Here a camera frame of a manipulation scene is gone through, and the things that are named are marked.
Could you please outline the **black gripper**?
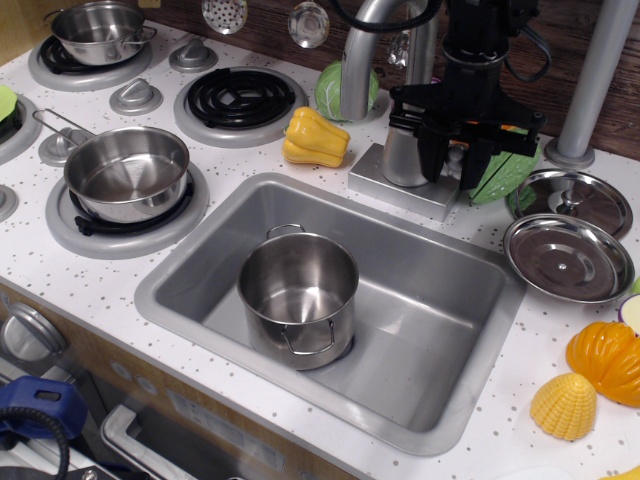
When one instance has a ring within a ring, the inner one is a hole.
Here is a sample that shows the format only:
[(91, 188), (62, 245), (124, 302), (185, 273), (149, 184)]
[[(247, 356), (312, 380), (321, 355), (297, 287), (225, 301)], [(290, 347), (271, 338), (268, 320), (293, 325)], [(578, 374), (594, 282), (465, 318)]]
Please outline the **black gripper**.
[[(442, 49), (446, 59), (440, 84), (405, 85), (391, 90), (390, 125), (418, 135), (421, 172), (437, 183), (448, 155), (449, 140), (467, 146), (459, 182), (476, 188), (495, 154), (508, 151), (532, 156), (546, 117), (509, 97), (500, 76), (509, 49), (489, 53)], [(501, 125), (516, 126), (505, 131)]]

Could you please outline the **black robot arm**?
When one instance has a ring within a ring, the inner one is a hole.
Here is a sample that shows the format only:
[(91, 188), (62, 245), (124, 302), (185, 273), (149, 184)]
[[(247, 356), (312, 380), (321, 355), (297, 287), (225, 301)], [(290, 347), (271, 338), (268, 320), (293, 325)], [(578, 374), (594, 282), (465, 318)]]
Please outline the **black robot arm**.
[(419, 171), (430, 183), (439, 180), (450, 143), (466, 144), (460, 187), (469, 190), (493, 156), (536, 152), (546, 117), (509, 97), (500, 77), (511, 38), (528, 32), (539, 9), (535, 1), (450, 1), (447, 13), (443, 79), (393, 88), (390, 124), (416, 138)]

